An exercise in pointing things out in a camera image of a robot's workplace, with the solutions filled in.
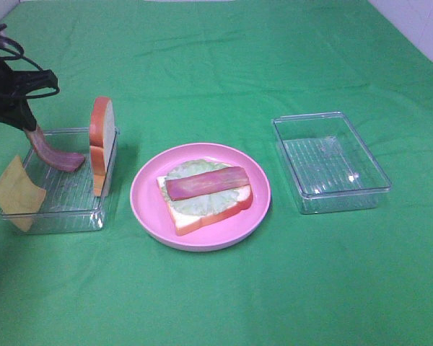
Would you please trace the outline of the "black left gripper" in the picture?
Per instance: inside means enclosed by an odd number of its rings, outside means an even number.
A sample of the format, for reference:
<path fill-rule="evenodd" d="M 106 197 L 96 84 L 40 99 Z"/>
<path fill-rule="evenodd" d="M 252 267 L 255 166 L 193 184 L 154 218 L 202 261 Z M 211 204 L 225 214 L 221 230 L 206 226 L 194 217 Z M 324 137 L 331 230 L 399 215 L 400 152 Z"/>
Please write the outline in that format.
<path fill-rule="evenodd" d="M 5 29 L 0 24 L 0 123 L 35 130 L 37 121 L 28 101 L 58 94 L 58 79 L 27 58 L 24 48 L 4 34 Z"/>

